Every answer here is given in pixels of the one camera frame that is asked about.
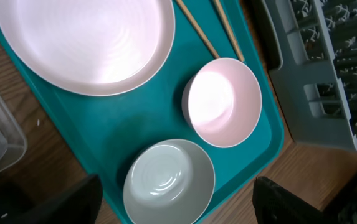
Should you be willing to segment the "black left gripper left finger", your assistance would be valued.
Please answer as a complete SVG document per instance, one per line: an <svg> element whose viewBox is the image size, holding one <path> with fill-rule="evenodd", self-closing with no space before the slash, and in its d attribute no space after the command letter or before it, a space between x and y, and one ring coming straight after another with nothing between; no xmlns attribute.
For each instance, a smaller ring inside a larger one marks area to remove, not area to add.
<svg viewBox="0 0 357 224"><path fill-rule="evenodd" d="M20 224L95 223L102 204L103 187L91 174L58 196L16 218Z"/></svg>

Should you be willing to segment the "white bowl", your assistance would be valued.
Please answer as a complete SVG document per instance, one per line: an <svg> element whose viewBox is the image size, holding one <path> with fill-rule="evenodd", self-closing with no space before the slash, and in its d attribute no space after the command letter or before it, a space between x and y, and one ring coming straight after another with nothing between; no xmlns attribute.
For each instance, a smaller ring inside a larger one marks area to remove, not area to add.
<svg viewBox="0 0 357 224"><path fill-rule="evenodd" d="M234 147L255 130L262 112L262 92L253 71L233 58L205 64L184 87L183 116L206 143Z"/></svg>

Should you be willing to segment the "wooden chopstick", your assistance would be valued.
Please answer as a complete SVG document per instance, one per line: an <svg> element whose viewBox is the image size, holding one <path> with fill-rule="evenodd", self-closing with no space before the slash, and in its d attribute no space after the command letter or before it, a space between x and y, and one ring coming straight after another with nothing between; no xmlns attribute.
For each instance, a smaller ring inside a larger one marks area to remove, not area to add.
<svg viewBox="0 0 357 224"><path fill-rule="evenodd" d="M232 30L232 27L231 27L231 25L229 23L229 20L228 20L227 16L226 16L226 13L225 13L225 11L224 11L224 9L222 7L221 1L220 0L213 0L213 2L215 4L215 7L216 7L217 12L219 14L219 17L220 17L220 19L222 21L222 25L224 26L224 29L225 29L225 31L226 31L226 33L228 35L228 38L229 38L229 40L231 42L231 45L232 45L232 47L234 49L234 52L236 53L237 58L241 62L245 62L244 55L243 55L243 53L241 51L241 48L240 48L240 46L238 44L238 41L237 41L237 39L235 37L235 34L234 34L233 30Z"/></svg>
<svg viewBox="0 0 357 224"><path fill-rule="evenodd" d="M174 0L175 3L179 6L179 8L182 10L183 14L186 16L190 24L193 26L194 30L198 34L198 36L201 38L207 49L210 51L211 55L217 59L220 58L218 52L216 49L213 47L211 44L210 40L207 38L206 34L204 31L201 29L197 21L195 20L194 16L191 14L190 10L187 8L183 0Z"/></svg>

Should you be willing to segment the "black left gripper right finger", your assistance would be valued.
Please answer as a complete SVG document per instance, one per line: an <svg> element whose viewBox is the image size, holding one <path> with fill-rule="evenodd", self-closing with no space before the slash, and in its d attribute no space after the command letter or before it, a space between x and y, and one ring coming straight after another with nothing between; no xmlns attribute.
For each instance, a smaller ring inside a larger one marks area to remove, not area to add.
<svg viewBox="0 0 357 224"><path fill-rule="evenodd" d="M252 204L258 224L324 224L331 219L267 177L254 180Z"/></svg>

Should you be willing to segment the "small grey rice bowl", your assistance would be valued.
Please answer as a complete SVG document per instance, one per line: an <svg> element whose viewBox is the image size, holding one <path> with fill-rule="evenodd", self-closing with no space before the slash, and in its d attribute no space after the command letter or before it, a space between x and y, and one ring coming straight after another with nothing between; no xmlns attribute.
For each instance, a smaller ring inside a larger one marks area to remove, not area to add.
<svg viewBox="0 0 357 224"><path fill-rule="evenodd" d="M215 184L214 165L201 146L169 139L134 160L123 204L133 223L195 223L210 204Z"/></svg>

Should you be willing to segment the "large white plate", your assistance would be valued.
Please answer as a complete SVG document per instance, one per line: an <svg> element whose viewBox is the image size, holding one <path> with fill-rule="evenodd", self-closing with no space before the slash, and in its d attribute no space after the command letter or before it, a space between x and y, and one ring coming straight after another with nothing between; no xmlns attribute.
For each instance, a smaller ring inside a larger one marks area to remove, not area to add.
<svg viewBox="0 0 357 224"><path fill-rule="evenodd" d="M151 80L175 28L170 0L0 0L1 32L23 64L81 95L119 95Z"/></svg>

